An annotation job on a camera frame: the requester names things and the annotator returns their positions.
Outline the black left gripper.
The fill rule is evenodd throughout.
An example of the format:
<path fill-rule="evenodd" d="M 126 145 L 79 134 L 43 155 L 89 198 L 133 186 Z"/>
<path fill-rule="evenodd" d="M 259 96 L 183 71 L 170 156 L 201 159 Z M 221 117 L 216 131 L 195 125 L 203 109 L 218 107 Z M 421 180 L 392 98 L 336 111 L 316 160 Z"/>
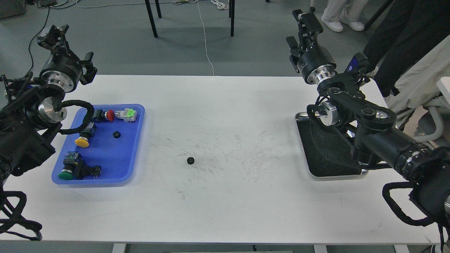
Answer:
<path fill-rule="evenodd" d="M 82 85 L 90 84 L 97 73 L 97 68 L 92 63 L 93 52 L 88 52 L 84 60 L 72 54 L 65 38 L 68 29 L 69 25 L 52 25 L 44 36 L 37 39 L 39 46 L 51 51 L 39 77 L 47 84 L 58 85 L 65 93 L 73 92 L 79 81 Z"/>

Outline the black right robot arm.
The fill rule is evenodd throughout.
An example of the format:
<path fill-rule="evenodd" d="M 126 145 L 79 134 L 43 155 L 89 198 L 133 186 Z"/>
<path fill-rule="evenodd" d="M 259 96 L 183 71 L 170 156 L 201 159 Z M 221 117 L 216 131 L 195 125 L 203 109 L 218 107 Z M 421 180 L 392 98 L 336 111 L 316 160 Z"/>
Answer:
<path fill-rule="evenodd" d="M 437 223 L 441 248 L 449 246 L 443 232 L 449 232 L 449 147 L 431 149 L 396 128 L 392 110 L 366 100 L 360 87 L 369 82 L 367 57 L 356 53 L 344 73 L 317 37 L 323 27 L 312 12 L 292 12 L 299 41 L 286 38 L 290 61 L 305 83 L 317 86 L 318 97 L 305 112 L 296 114 L 299 129 L 308 136 L 305 153 L 323 156 L 323 168 L 333 164 L 358 174 L 392 168 L 405 181 L 387 183 L 382 196 L 394 214 L 412 226 Z"/>

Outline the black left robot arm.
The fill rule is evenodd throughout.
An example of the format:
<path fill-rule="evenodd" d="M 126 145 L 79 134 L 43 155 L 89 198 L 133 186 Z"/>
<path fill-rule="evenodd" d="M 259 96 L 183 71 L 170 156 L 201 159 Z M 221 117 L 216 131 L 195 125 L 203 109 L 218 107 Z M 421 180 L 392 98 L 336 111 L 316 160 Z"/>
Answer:
<path fill-rule="evenodd" d="M 39 77 L 29 71 L 24 77 L 8 79 L 2 76 L 7 92 L 7 105 L 0 112 L 1 186 L 9 176 L 21 176 L 42 165 L 55 153 L 51 145 L 55 136 L 77 134 L 89 124 L 94 107 L 82 100 L 64 100 L 79 83 L 93 81 L 97 68 L 93 66 L 93 52 L 81 60 L 69 47 L 65 38 L 69 26 L 51 26 L 38 37 L 38 45 L 50 51 L 50 58 Z M 80 126 L 63 129 L 66 107 L 87 110 Z"/>

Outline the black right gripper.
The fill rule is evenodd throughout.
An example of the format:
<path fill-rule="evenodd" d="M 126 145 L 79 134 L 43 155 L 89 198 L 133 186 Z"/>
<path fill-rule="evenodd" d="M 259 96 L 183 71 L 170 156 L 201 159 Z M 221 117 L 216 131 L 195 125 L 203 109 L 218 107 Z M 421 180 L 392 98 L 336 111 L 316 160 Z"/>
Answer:
<path fill-rule="evenodd" d="M 290 48 L 290 62 L 296 73 L 301 73 L 307 84 L 320 84 L 336 74 L 336 63 L 329 51 L 317 45 L 317 36 L 323 32 L 323 27 L 312 12 L 301 9 L 292 11 L 297 21 L 299 43 L 294 36 L 286 37 Z"/>

